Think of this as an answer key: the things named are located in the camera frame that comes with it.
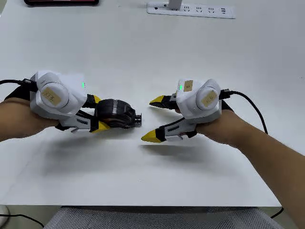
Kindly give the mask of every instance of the floor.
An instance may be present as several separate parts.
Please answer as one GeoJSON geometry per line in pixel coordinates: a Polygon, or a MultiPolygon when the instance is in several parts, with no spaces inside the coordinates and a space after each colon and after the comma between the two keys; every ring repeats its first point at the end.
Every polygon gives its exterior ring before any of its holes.
{"type": "MultiPolygon", "coordinates": [[[[0,0],[0,15],[6,0],[0,0]]],[[[11,214],[24,214],[35,218],[44,225],[52,218],[60,206],[8,206],[11,214]]],[[[273,215],[280,208],[261,208],[268,215],[273,215]]],[[[284,211],[275,220],[286,229],[297,229],[290,217],[284,211]]],[[[22,217],[11,218],[1,229],[41,229],[41,226],[22,217]]]]}

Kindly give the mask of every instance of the electrical socket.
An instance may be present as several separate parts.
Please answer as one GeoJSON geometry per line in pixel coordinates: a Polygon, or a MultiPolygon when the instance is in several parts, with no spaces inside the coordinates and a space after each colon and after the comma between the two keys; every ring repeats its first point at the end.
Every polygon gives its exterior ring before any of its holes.
{"type": "Polygon", "coordinates": [[[234,7],[182,4],[179,10],[171,10],[167,5],[164,2],[149,2],[147,4],[147,12],[153,14],[235,19],[234,7]]]}

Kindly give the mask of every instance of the black wire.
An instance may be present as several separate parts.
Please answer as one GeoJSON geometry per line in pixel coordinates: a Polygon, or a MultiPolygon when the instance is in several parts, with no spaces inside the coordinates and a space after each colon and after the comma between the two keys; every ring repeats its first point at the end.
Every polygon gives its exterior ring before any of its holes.
{"type": "Polygon", "coordinates": [[[248,100],[248,102],[252,105],[252,107],[256,110],[256,112],[258,113],[261,121],[262,121],[262,124],[263,124],[263,128],[264,128],[264,131],[266,134],[268,134],[268,131],[267,131],[267,127],[266,127],[266,124],[265,124],[265,121],[264,121],[264,118],[262,116],[262,113],[258,110],[257,106],[252,102],[252,100],[247,96],[245,95],[244,93],[241,93],[241,92],[236,92],[236,91],[230,91],[230,94],[237,94],[237,95],[240,95],[242,96],[243,98],[245,98],[246,100],[248,100]]]}
{"type": "Polygon", "coordinates": [[[0,84],[4,84],[4,83],[16,83],[19,85],[23,84],[21,80],[0,80],[0,84]]]}
{"type": "Polygon", "coordinates": [[[27,218],[27,219],[29,219],[29,220],[32,220],[32,221],[34,221],[35,223],[38,223],[40,226],[42,226],[42,228],[44,228],[44,225],[43,225],[41,222],[39,222],[38,220],[33,219],[33,218],[29,217],[29,216],[23,215],[23,214],[18,214],[18,215],[0,214],[0,217],[1,217],[1,216],[3,216],[3,217],[18,217],[18,216],[21,216],[21,217],[27,218]]]}
{"type": "Polygon", "coordinates": [[[281,210],[279,210],[277,213],[275,213],[273,216],[271,216],[270,218],[274,218],[277,217],[279,214],[281,214],[284,211],[284,208],[282,207],[281,210]]]}
{"type": "MultiPolygon", "coordinates": [[[[241,92],[236,92],[236,91],[230,91],[229,94],[237,94],[237,95],[240,95],[242,96],[243,98],[245,98],[246,100],[248,100],[248,102],[253,106],[253,108],[256,110],[256,112],[258,113],[261,121],[262,121],[262,124],[263,124],[263,127],[264,127],[264,131],[266,134],[268,134],[268,131],[267,131],[267,127],[266,127],[266,124],[265,124],[265,121],[264,121],[264,118],[262,116],[262,113],[258,110],[257,106],[252,102],[252,100],[245,94],[241,93],[241,92]]],[[[277,217],[279,214],[281,214],[282,212],[284,211],[284,208],[282,207],[281,210],[279,210],[277,213],[275,213],[273,216],[271,216],[271,218],[275,218],[277,217]]]]}

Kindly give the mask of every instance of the cable connector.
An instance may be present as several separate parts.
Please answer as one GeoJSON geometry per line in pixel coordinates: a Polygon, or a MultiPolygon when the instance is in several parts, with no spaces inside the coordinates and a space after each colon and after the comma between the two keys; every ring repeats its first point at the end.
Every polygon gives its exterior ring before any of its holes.
{"type": "Polygon", "coordinates": [[[231,91],[230,89],[223,89],[220,91],[219,99],[228,99],[231,97],[231,91]]]}
{"type": "Polygon", "coordinates": [[[21,82],[22,82],[22,85],[25,86],[31,92],[37,92],[38,91],[37,84],[36,84],[35,81],[28,80],[28,79],[23,79],[21,82]]]}

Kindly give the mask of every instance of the forearm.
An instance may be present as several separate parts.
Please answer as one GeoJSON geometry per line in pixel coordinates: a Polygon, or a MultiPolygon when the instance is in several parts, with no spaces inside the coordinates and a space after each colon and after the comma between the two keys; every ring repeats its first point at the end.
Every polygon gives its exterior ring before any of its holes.
{"type": "Polygon", "coordinates": [[[57,124],[56,120],[34,114],[29,101],[10,98],[0,103],[0,141],[28,137],[57,124]]]}
{"type": "Polygon", "coordinates": [[[305,228],[305,156],[251,125],[236,145],[296,224],[305,228]]]}

